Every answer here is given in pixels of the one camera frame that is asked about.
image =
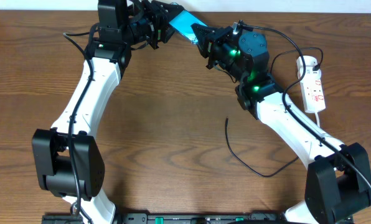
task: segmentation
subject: green connector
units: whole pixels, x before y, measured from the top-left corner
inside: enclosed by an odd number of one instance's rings
[[[163,218],[155,218],[155,224],[163,224]]]
[[[256,71],[252,70],[252,72],[250,72],[250,76],[248,77],[248,82],[252,82],[252,80],[254,80],[256,78]]]

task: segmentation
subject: wooden table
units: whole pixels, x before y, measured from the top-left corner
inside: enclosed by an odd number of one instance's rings
[[[322,127],[347,144],[361,143],[371,165],[371,15],[196,15],[211,26],[243,19],[274,27],[300,47],[322,48]],[[39,188],[31,138],[59,117],[82,72],[82,56],[62,32],[85,32],[96,21],[97,12],[0,11],[0,223],[40,223],[46,212],[69,211],[69,204]],[[266,37],[272,57],[292,49],[281,37]],[[87,38],[77,41],[84,46]],[[300,161],[264,179],[230,155],[226,116],[233,150],[257,170],[268,174],[295,157],[240,108],[235,84],[207,70],[207,60],[178,35],[160,47],[133,52],[102,117],[96,139],[109,198],[123,210],[151,213],[285,210],[302,200],[306,170]],[[296,78],[296,58],[276,62],[273,73],[283,86]],[[291,97],[303,108],[299,87]],[[355,218],[371,223],[371,208]]]

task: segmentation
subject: white wall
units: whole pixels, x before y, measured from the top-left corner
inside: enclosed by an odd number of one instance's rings
[[[371,13],[371,0],[161,0],[189,11]],[[0,0],[0,9],[96,10],[98,0]]]

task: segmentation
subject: white power strip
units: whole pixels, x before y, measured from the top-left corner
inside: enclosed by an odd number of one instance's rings
[[[302,98],[304,111],[306,113],[316,114],[317,125],[319,126],[318,112],[324,110],[325,99],[324,92],[322,91],[321,85],[321,69],[314,71],[314,67],[317,65],[317,59],[312,56],[303,56],[304,62],[306,63],[306,74],[300,81],[300,87],[302,90]],[[298,66],[298,78],[303,73],[302,58],[299,57],[296,60]]]

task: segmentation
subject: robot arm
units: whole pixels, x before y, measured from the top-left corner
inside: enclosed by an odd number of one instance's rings
[[[208,58],[207,68],[219,65],[240,82],[235,88],[238,102],[256,119],[273,129],[298,155],[308,170],[305,201],[285,212],[289,222],[335,223],[371,206],[371,191],[332,149],[322,145],[296,119],[317,133],[352,161],[371,184],[368,155],[358,143],[350,146],[323,131],[301,112],[285,95],[284,90],[267,72],[269,55],[267,42],[259,32],[244,29],[244,23],[233,27],[214,28],[193,24],[198,49]],[[335,170],[344,172],[336,177]]]
[[[91,217],[93,223],[112,223],[114,220],[115,205],[101,189],[105,166],[95,142],[98,125],[110,95],[119,85],[129,64],[131,51],[148,44],[157,49],[158,42],[166,43],[174,33],[169,22],[184,10],[180,5],[159,1],[133,2],[133,6],[127,7],[126,0],[99,0],[99,38],[93,38],[92,33],[85,49],[92,65],[93,80],[80,102],[72,128],[76,149],[74,158],[82,193],[82,216],[46,218],[47,223],[58,220],[88,223],[85,214]],[[139,48],[131,48],[133,44],[144,41],[146,43]],[[71,204],[77,201],[72,163],[69,157],[61,156],[59,152],[68,147],[70,115],[89,78],[90,68],[85,61],[81,79],[63,113],[50,130],[38,129],[32,138],[41,189],[49,190]]]

